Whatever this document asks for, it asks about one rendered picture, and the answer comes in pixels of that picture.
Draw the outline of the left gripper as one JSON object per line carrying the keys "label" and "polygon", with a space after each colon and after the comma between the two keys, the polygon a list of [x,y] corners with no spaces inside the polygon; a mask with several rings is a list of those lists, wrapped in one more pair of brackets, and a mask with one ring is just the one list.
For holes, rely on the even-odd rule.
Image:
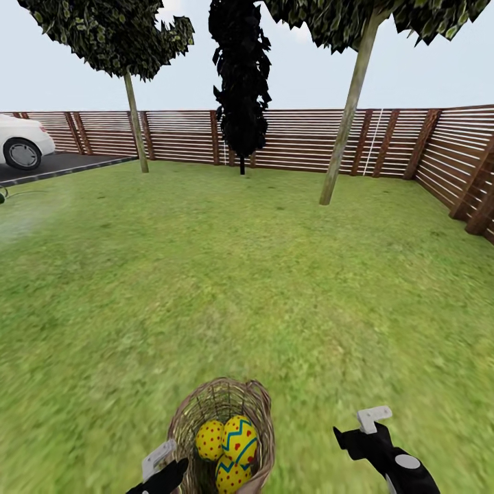
{"label": "left gripper", "polygon": [[183,481],[183,473],[187,471],[189,459],[176,459],[166,466],[162,471],[152,475],[149,480],[145,481],[155,483],[158,488],[158,494],[170,494]]}

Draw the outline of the wicker basket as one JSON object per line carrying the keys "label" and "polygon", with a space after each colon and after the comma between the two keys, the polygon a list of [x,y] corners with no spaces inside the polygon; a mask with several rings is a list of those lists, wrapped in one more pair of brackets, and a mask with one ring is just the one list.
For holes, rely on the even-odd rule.
{"label": "wicker basket", "polygon": [[[251,379],[245,383],[237,381],[236,379],[230,379],[227,377],[218,377],[213,378],[210,382],[205,382],[198,385],[193,389],[191,393],[189,393],[183,400],[182,403],[178,405],[176,408],[174,415],[172,415],[171,420],[168,423],[168,432],[165,440],[176,439],[179,437],[178,434],[175,434],[173,431],[174,426],[177,424],[177,421],[183,419],[183,422],[189,425],[187,417],[183,411],[186,407],[193,401],[193,398],[198,400],[200,398],[200,394],[204,393],[207,388],[215,386],[220,386],[220,381],[223,381],[227,386],[228,391],[225,391],[225,394],[228,392],[232,392],[229,390],[231,386],[230,383],[235,384],[235,386],[240,386],[240,395],[242,395],[243,404],[242,404],[242,414],[243,412],[247,412],[252,425],[255,426],[258,432],[261,432],[259,435],[259,441],[257,441],[257,453],[255,456],[255,461],[253,462],[254,468],[253,478],[249,479],[247,483],[242,485],[235,491],[235,494],[260,494],[264,484],[269,480],[270,473],[275,463],[275,455],[277,450],[276,440],[275,440],[275,431],[271,418],[271,396],[268,393],[267,389],[264,388],[263,385],[260,384],[260,381],[257,379]],[[257,388],[257,389],[255,389]],[[247,398],[250,397],[254,399],[254,406],[248,406]],[[184,417],[181,416],[181,413],[184,414]],[[180,416],[180,419],[177,420],[177,417]],[[244,416],[244,414],[243,414]],[[184,431],[184,428],[187,426],[181,424],[180,431],[181,433]],[[191,426],[189,425],[189,429]],[[192,428],[191,428],[192,430]],[[192,432],[195,430],[192,430]],[[181,435],[181,434],[180,434]],[[168,455],[158,467],[160,471],[162,471],[166,466],[168,466],[175,459],[177,461],[181,460],[181,457],[178,457],[179,451],[181,447],[183,447],[183,438],[184,435],[181,435],[182,438],[177,440],[176,451],[172,452],[171,455]],[[186,447],[183,447],[184,453]],[[188,450],[190,451],[190,450]],[[170,494],[202,494],[200,491],[200,483],[198,481],[197,476],[197,462],[199,461],[198,452],[195,450],[193,453],[193,457],[190,455],[184,454],[185,458],[189,459],[189,465],[187,467],[187,471],[183,473],[183,481],[179,484],[176,489]]]}

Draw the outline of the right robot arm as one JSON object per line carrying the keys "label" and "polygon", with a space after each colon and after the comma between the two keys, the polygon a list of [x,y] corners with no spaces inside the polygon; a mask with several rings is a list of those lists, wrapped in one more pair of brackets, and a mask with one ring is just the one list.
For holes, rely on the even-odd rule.
{"label": "right robot arm", "polygon": [[341,449],[348,449],[353,460],[367,458],[386,479],[390,494],[440,494],[423,463],[400,447],[393,447],[389,430],[376,423],[392,417],[386,405],[358,411],[360,429],[334,433]]}

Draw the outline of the easter egg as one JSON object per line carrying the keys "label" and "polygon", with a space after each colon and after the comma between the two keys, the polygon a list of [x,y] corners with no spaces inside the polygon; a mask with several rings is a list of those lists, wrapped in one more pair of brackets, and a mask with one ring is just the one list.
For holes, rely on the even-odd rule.
{"label": "easter egg", "polygon": [[235,491],[253,478],[253,462],[236,464],[225,454],[213,465],[213,490],[217,494],[235,494]]}
{"label": "easter egg", "polygon": [[[220,381],[220,383],[221,384],[219,387],[213,385],[213,387],[207,388],[206,392],[203,394],[203,398],[205,399],[211,397],[211,400],[213,401],[212,405],[206,407],[205,404],[199,404],[197,406],[197,410],[190,409],[190,411],[188,412],[186,412],[185,410],[183,411],[185,417],[187,417],[189,425],[191,426],[192,430],[195,431],[192,432],[191,428],[189,429],[189,425],[187,425],[187,422],[184,423],[183,419],[180,419],[180,416],[177,417],[177,420],[180,419],[180,421],[177,421],[177,424],[174,426],[175,428],[173,428],[174,433],[178,434],[180,438],[182,438],[181,435],[184,435],[183,447],[186,447],[185,450],[187,451],[190,450],[188,451],[188,455],[193,457],[193,453],[195,453],[195,450],[198,452],[198,457],[200,459],[200,469],[202,470],[205,470],[207,466],[211,467],[212,463],[218,460],[218,458],[224,451],[221,445],[221,435],[222,428],[225,427],[225,424],[222,425],[222,423],[220,423],[221,419],[208,419],[206,417],[209,414],[214,414],[214,416],[217,416],[217,414],[224,414],[222,412],[218,412],[218,410],[221,410],[221,408],[224,409],[224,407],[230,410],[230,414],[236,414],[236,410],[230,409],[230,404],[232,401],[232,399],[230,398],[231,394],[233,394],[234,392],[240,395],[240,386],[236,387],[235,384],[230,383],[231,386],[229,387],[229,390],[231,390],[232,392],[228,392],[226,394],[227,401],[220,402],[220,400],[217,398],[217,395],[225,395],[225,391],[228,391],[227,386],[224,386],[224,382]],[[183,413],[181,413],[182,417],[184,417]],[[243,416],[244,414],[244,416],[247,416],[250,419],[247,412],[243,412],[242,414],[241,411],[237,414],[239,416]],[[196,421],[198,416],[201,420],[199,422]],[[187,425],[182,433],[180,431],[181,424]],[[180,439],[179,437],[177,438],[177,440]],[[177,442],[176,439],[174,440]],[[181,457],[181,459],[185,459],[184,454],[187,455],[187,451],[184,453],[183,447],[178,450],[180,454],[178,457]]]}
{"label": "easter egg", "polygon": [[[233,395],[235,394],[235,395]],[[224,451],[220,458],[225,454],[229,460],[236,462],[236,464],[248,464],[250,461],[255,461],[257,453],[257,441],[259,441],[259,435],[255,426],[252,425],[252,421],[247,416],[239,416],[237,413],[242,411],[243,399],[242,395],[234,392],[231,394],[230,409],[235,409],[236,414],[230,414],[230,410],[221,408],[218,412],[224,414],[217,414],[217,419],[221,419],[220,423],[225,424],[222,428],[221,445]],[[227,418],[229,415],[229,419]]]}

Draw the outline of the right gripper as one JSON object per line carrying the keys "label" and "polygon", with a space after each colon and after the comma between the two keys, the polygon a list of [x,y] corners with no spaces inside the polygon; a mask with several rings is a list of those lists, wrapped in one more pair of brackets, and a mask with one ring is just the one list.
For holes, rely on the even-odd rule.
{"label": "right gripper", "polygon": [[366,434],[360,429],[351,430],[350,432],[341,433],[336,427],[333,428],[334,433],[341,449],[348,449],[349,455],[353,460],[367,458],[371,464],[373,462],[373,450],[381,442],[388,443],[393,447],[389,430],[385,425],[376,425],[377,433]]}

